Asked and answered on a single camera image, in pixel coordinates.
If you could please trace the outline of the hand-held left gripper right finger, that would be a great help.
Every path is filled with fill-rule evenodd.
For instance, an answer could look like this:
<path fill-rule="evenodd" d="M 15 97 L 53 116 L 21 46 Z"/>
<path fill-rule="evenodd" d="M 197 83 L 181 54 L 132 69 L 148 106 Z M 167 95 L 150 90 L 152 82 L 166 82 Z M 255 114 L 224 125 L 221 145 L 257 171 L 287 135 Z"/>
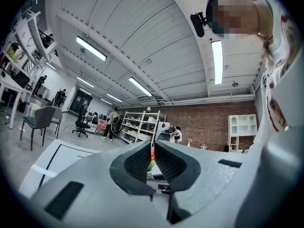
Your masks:
<path fill-rule="evenodd" d="M 157 140 L 155 174 L 168 182 L 180 209 L 196 213 L 228 186 L 246 155 L 217 152 Z"/>

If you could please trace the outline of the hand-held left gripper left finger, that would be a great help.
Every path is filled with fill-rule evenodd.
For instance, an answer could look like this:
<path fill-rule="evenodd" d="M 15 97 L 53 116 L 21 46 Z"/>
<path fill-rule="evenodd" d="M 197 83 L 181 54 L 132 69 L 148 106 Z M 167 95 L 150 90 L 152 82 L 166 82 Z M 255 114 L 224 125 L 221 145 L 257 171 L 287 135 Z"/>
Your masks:
<path fill-rule="evenodd" d="M 147 184 L 149 143 L 84 157 L 32 196 L 46 220 L 65 228 L 168 228 L 165 205 Z"/>

